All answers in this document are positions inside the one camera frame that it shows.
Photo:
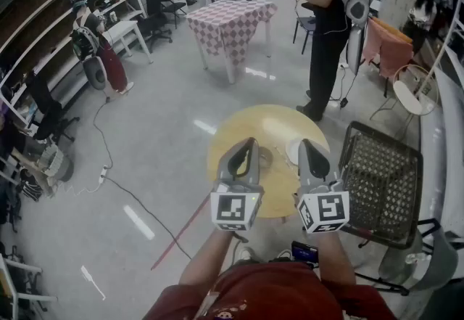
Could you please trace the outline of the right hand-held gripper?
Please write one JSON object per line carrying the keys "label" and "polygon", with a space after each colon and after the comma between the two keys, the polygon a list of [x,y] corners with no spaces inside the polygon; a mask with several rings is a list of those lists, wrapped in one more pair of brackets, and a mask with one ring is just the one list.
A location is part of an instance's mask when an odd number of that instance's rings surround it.
{"label": "right hand-held gripper", "polygon": [[330,159],[326,148],[309,139],[301,140],[297,211],[307,234],[338,231],[349,222],[349,192],[344,190],[343,181],[337,180],[337,170]]}

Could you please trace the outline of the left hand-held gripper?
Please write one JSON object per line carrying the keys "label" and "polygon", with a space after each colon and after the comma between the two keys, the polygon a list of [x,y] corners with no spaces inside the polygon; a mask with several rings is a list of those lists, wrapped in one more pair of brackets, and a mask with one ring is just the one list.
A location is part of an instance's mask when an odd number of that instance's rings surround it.
{"label": "left hand-held gripper", "polygon": [[219,160],[217,179],[210,192],[211,218],[222,231],[249,231],[262,203],[259,144],[248,137],[233,145]]}

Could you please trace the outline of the white round plate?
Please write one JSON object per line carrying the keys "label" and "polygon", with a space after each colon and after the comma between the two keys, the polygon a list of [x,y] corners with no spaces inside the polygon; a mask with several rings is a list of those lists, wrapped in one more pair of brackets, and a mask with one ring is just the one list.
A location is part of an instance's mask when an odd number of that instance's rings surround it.
{"label": "white round plate", "polygon": [[298,166],[299,145],[302,141],[301,137],[294,138],[286,143],[286,156],[290,163]]}

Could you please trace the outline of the person's right forearm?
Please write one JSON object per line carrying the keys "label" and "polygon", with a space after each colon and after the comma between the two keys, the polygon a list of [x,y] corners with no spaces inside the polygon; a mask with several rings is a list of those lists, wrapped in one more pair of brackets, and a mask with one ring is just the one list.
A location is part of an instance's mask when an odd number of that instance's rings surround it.
{"label": "person's right forearm", "polygon": [[317,236],[320,278],[324,282],[356,285],[355,270],[337,232]]}

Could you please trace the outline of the person's left forearm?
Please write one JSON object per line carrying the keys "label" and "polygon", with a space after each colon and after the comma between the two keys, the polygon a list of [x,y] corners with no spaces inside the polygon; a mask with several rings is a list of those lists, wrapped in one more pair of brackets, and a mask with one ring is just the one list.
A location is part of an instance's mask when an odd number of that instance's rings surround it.
{"label": "person's left forearm", "polygon": [[208,291],[220,274],[234,233],[214,230],[183,270],[179,285]]}

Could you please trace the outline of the round wooden table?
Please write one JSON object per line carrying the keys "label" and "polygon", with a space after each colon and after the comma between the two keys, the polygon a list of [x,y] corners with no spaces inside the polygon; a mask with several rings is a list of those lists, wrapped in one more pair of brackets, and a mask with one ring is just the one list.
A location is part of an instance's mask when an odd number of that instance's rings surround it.
{"label": "round wooden table", "polygon": [[312,140],[329,150],[323,132],[308,117],[296,110],[276,104],[262,104],[235,112],[223,121],[213,136],[208,149],[207,175],[216,177],[219,159],[234,144],[253,137],[259,146],[273,153],[269,169],[260,170],[260,185],[265,193],[257,214],[260,218],[284,218],[296,213],[293,193],[299,187],[297,167],[289,168],[274,149],[286,148],[294,138]]}

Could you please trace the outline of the black device blue screen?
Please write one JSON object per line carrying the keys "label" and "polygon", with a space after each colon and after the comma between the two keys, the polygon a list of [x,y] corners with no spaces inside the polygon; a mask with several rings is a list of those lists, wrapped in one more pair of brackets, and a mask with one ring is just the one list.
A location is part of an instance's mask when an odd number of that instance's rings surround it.
{"label": "black device blue screen", "polygon": [[313,265],[319,264],[318,249],[311,245],[293,241],[291,243],[291,254],[294,260],[311,263]]}

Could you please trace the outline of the clear plastic water bottle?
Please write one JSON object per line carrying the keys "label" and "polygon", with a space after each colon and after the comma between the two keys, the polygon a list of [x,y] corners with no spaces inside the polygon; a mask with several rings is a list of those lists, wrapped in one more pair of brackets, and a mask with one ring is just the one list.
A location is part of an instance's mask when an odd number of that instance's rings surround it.
{"label": "clear plastic water bottle", "polygon": [[408,265],[416,264],[423,261],[430,261],[432,258],[431,254],[424,252],[420,253],[410,253],[405,257],[405,263]]}

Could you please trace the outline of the pink cloth on chair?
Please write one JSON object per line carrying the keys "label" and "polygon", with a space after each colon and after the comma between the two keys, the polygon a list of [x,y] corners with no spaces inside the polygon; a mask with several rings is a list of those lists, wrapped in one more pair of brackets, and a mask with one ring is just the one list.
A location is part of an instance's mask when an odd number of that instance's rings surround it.
{"label": "pink cloth on chair", "polygon": [[413,45],[394,37],[369,19],[362,56],[367,63],[379,56],[379,73],[390,78],[413,58]]}

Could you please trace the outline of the pink checkered cloth table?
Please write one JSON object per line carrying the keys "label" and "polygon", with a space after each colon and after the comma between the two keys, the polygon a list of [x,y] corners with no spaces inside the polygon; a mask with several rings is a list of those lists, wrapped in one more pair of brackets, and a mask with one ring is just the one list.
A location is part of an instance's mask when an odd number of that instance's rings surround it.
{"label": "pink checkered cloth table", "polygon": [[270,21],[277,11],[277,5],[267,0],[220,0],[188,13],[187,23],[204,69],[208,68],[206,54],[221,54],[228,81],[234,84],[236,71],[244,64],[249,42],[261,22],[265,24],[266,56],[270,57]]}

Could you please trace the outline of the grey shell chair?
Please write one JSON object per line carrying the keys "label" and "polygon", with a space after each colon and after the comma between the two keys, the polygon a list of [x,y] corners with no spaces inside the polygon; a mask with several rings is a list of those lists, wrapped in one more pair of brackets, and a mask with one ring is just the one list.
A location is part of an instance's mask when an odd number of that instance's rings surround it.
{"label": "grey shell chair", "polygon": [[[430,226],[425,232],[416,231],[412,245],[404,250],[387,249],[378,268],[379,278],[390,284],[404,286],[412,292],[437,290],[454,276],[458,265],[458,254],[447,238],[442,226],[435,218],[420,220],[419,226]],[[424,252],[431,254],[430,261],[408,265],[406,255]]]}

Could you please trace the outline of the orange cloth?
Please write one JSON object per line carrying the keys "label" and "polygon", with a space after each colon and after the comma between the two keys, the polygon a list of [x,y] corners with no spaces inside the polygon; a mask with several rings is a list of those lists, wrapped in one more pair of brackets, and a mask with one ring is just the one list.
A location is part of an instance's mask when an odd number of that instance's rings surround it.
{"label": "orange cloth", "polygon": [[384,21],[378,19],[377,17],[371,17],[371,20],[374,21],[376,24],[381,26],[383,29],[388,31],[390,34],[392,34],[394,37],[408,43],[412,44],[413,40],[406,36],[404,33],[402,33],[400,30],[390,26],[389,24],[385,23]]}

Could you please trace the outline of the black office chair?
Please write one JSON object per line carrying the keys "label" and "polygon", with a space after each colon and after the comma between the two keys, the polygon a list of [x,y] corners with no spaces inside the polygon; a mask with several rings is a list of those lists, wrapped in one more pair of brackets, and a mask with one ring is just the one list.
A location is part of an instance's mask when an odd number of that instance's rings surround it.
{"label": "black office chair", "polygon": [[37,126],[33,138],[37,141],[51,139],[58,144],[63,136],[73,143],[75,138],[66,134],[66,130],[73,123],[79,122],[80,118],[65,118],[65,110],[61,103],[52,97],[47,83],[33,71],[26,76],[25,85],[37,106],[31,119],[31,124]]}
{"label": "black office chair", "polygon": [[145,41],[149,42],[149,51],[152,52],[154,42],[159,39],[166,39],[171,44],[172,31],[167,28],[168,15],[172,15],[175,28],[177,28],[180,15],[178,12],[187,15],[183,9],[185,2],[174,2],[172,0],[146,0],[146,16],[138,19],[138,26],[142,35],[146,36]]}

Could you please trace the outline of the small white table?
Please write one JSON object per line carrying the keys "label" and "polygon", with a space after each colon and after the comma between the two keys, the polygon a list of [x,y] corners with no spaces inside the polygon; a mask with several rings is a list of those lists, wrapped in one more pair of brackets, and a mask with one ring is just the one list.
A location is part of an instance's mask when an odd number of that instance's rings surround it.
{"label": "small white table", "polygon": [[129,43],[125,40],[125,37],[129,33],[134,33],[143,52],[148,58],[149,64],[153,63],[152,53],[149,51],[144,37],[139,30],[138,23],[135,20],[131,21],[119,21],[117,24],[113,25],[110,29],[106,30],[103,33],[103,36],[108,40],[111,46],[114,46],[117,43],[121,43],[126,54],[129,57],[133,56],[131,49],[129,48]]}

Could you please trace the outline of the white metal frame rack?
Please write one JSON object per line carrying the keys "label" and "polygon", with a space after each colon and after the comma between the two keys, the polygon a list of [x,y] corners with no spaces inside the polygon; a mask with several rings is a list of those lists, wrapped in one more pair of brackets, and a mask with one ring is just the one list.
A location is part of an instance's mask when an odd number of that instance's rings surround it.
{"label": "white metal frame rack", "polygon": [[[30,284],[30,292],[21,291],[20,286],[15,284],[11,273],[12,268],[22,272],[20,276],[26,279],[25,283]],[[4,258],[0,254],[0,296],[10,301],[12,309],[11,320],[19,320],[20,300],[36,302],[43,312],[47,312],[44,303],[58,301],[57,296],[42,295],[38,292],[36,280],[42,273],[42,268]]]}

